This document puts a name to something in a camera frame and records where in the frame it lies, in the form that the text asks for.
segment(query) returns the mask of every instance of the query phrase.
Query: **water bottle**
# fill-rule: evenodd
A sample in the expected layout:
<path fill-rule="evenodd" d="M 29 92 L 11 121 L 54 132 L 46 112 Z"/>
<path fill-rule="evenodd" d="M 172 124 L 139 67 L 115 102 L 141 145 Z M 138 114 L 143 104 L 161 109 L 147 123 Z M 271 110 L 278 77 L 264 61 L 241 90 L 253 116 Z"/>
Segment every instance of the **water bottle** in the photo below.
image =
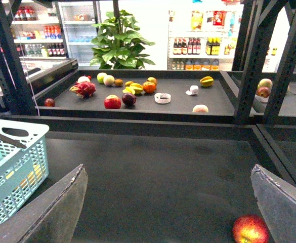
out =
<path fill-rule="evenodd" d="M 30 57 L 30 45 L 29 44 L 25 44 L 25 56 L 26 57 Z"/>

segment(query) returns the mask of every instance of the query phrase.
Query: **yellow fruit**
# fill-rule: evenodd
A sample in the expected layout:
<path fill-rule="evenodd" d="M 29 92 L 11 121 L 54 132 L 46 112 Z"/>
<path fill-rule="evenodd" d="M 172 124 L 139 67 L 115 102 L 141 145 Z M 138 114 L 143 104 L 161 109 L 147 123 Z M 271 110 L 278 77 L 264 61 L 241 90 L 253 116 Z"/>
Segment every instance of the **yellow fruit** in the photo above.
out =
<path fill-rule="evenodd" d="M 210 87 L 214 83 L 214 79 L 210 76 L 206 76 L 200 80 L 202 87 Z"/>
<path fill-rule="evenodd" d="M 135 95 L 136 94 L 136 91 L 132 87 L 126 87 L 123 90 L 123 93 L 131 93 L 131 94 Z"/>
<path fill-rule="evenodd" d="M 134 89 L 135 90 L 135 94 L 138 95 L 140 93 L 143 92 L 143 87 L 141 84 L 138 84 L 138 83 L 133 83 L 130 85 L 130 88 Z"/>
<path fill-rule="evenodd" d="M 129 87 L 131 84 L 133 84 L 134 82 L 133 81 L 127 81 L 126 83 L 125 83 L 125 86 L 126 87 Z"/>
<path fill-rule="evenodd" d="M 147 81 L 148 81 L 148 82 L 152 82 L 152 83 L 154 83 L 156 86 L 157 86 L 157 84 L 158 84 L 158 80 L 157 80 L 156 78 L 154 78 L 154 77 L 149 77 L 149 78 L 147 78 Z"/>
<path fill-rule="evenodd" d="M 123 85 L 123 80 L 121 80 L 121 79 L 116 79 L 116 80 L 114 81 L 114 83 L 115 83 L 115 86 L 117 86 L 117 87 L 121 87 L 121 86 Z"/>
<path fill-rule="evenodd" d="M 141 89 L 139 87 L 131 87 L 131 88 L 134 89 L 135 95 L 138 95 L 143 92 L 143 89 Z"/>
<path fill-rule="evenodd" d="M 142 85 L 141 84 L 138 84 L 138 83 L 130 84 L 130 87 L 137 87 L 137 88 L 143 89 Z"/>

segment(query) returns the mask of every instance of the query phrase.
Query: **refrigerator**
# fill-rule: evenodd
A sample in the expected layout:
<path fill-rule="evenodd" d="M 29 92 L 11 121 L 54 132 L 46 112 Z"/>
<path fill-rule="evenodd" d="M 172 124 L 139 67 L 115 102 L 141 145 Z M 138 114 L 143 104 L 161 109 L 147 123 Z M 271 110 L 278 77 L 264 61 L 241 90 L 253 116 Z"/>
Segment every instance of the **refrigerator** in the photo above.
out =
<path fill-rule="evenodd" d="M 79 69 L 98 69 L 99 65 L 90 66 L 90 60 L 91 40 L 97 35 L 92 25 L 100 22 L 99 2 L 59 2 L 58 6 L 68 57 L 78 60 Z"/>

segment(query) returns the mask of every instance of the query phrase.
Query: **plastic basket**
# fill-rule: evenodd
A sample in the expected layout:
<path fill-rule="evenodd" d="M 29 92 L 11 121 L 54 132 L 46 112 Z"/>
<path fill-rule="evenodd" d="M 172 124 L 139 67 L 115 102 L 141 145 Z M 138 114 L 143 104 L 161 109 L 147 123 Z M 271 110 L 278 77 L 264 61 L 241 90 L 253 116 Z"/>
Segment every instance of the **plastic basket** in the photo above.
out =
<path fill-rule="evenodd" d="M 24 130 L 28 136 L 9 135 L 3 128 Z M 0 140 L 0 224 L 12 217 L 48 176 L 48 130 L 47 125 L 0 120 L 0 134 L 26 146 L 21 149 Z"/>

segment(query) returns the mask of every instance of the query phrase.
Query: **glass display case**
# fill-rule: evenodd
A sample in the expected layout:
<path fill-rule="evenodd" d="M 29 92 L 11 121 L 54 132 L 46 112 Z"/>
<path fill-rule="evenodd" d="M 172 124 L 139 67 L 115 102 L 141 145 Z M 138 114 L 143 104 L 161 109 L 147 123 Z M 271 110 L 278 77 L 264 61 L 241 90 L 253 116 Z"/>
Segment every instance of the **glass display case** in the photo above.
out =
<path fill-rule="evenodd" d="M 70 58 L 78 60 L 79 68 L 98 69 L 90 66 L 93 58 L 92 38 L 97 30 L 92 25 L 99 19 L 99 3 L 96 2 L 61 2 L 59 12 Z"/>

